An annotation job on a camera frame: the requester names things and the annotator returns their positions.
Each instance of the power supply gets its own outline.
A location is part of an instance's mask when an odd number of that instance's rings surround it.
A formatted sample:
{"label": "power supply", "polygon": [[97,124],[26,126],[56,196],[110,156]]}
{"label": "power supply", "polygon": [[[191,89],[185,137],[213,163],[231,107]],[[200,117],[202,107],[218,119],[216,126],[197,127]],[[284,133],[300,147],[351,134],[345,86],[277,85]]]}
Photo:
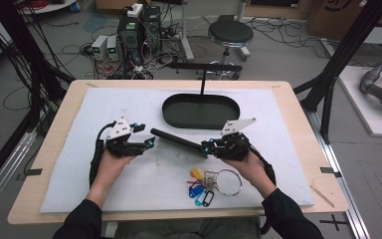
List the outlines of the power supply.
{"label": "power supply", "polygon": [[121,49],[116,36],[107,37],[107,53],[111,61],[119,61],[121,58]]}
{"label": "power supply", "polygon": [[143,31],[140,20],[134,17],[122,16],[117,28],[117,35],[122,44],[122,52],[126,55],[124,59],[133,65],[142,65],[141,47]]}
{"label": "power supply", "polygon": [[107,57],[107,36],[98,36],[92,44],[92,50],[97,61],[104,61]]}
{"label": "power supply", "polygon": [[144,24],[147,48],[151,53],[161,51],[160,40],[160,7],[148,6],[144,8],[142,14],[142,22]]}

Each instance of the metal frame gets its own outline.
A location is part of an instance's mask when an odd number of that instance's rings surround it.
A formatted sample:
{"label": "metal frame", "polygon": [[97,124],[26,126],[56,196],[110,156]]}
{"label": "metal frame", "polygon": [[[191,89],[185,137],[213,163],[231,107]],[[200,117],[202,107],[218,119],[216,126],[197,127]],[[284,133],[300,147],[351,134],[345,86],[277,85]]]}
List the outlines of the metal frame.
{"label": "metal frame", "polygon": [[340,73],[347,66],[352,56],[355,55],[361,44],[364,43],[381,17],[382,0],[369,0],[349,29],[349,32],[340,42],[339,47],[336,49],[335,54],[333,54],[324,70],[316,78],[293,89],[296,95],[311,89],[307,97],[300,102],[302,107],[310,112],[315,112],[318,104],[324,99],[320,133],[326,143],[330,143],[328,139],[328,127],[330,123],[334,84]]}
{"label": "metal frame", "polygon": [[349,210],[347,210],[345,214],[349,221],[350,227],[352,228],[353,235],[355,236],[355,238],[359,239],[370,238],[370,235],[368,234],[367,228],[364,224],[361,214],[359,213],[359,210],[356,206],[355,200],[352,197],[352,194],[350,193],[349,186],[346,183],[345,177],[343,176],[343,173],[340,169],[337,158],[334,155],[333,149],[331,148],[331,145],[327,143],[321,136],[320,119],[318,118],[317,113],[311,113],[307,110],[304,110],[304,112],[306,118],[311,124],[312,130],[314,131],[314,134],[323,150],[325,157],[330,163],[330,166],[333,168],[333,172],[339,172],[339,174],[341,175],[340,177],[337,177],[336,180],[339,183],[340,188],[342,189],[343,194],[346,197],[346,200],[349,202]]}
{"label": "metal frame", "polygon": [[19,140],[15,149],[0,169],[0,194],[6,188],[8,182],[14,175],[20,163],[23,161],[27,152],[30,150],[34,141],[36,140],[36,131],[25,132],[22,138]]}

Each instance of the stool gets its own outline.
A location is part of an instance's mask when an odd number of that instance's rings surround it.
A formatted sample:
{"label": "stool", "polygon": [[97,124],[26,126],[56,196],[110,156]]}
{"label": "stool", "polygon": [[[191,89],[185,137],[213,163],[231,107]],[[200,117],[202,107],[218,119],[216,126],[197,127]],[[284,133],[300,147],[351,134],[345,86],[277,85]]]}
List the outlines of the stool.
{"label": "stool", "polygon": [[[253,30],[242,22],[223,20],[217,21],[210,24],[209,27],[209,38],[214,43],[224,46],[225,52],[222,56],[222,61],[214,61],[211,64],[219,65],[231,65],[234,64],[228,62],[229,49],[239,49],[249,45],[253,41],[254,33]],[[228,74],[230,72],[210,72],[211,74],[216,74],[218,80],[222,78],[230,78]],[[234,73],[232,79],[238,80],[240,77],[239,73]]]}

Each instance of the black sleeve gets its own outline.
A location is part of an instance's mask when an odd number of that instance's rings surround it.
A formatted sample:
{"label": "black sleeve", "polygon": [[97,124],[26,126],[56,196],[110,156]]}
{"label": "black sleeve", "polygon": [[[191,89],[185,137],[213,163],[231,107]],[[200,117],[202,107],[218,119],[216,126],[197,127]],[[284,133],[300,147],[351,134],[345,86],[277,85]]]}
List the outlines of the black sleeve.
{"label": "black sleeve", "polygon": [[323,238],[299,206],[278,188],[263,202],[267,220],[283,238]]}
{"label": "black sleeve", "polygon": [[101,210],[94,202],[85,199],[68,215],[53,238],[99,238],[100,233]]}

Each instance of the black oval tray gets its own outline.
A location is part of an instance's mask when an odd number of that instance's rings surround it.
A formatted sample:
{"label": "black oval tray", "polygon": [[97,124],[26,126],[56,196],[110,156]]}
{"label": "black oval tray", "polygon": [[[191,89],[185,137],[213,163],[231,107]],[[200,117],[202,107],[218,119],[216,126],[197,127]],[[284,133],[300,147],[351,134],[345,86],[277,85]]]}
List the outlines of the black oval tray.
{"label": "black oval tray", "polygon": [[224,96],[177,94],[162,106],[163,118],[174,127],[222,129],[227,120],[240,117],[238,104]]}

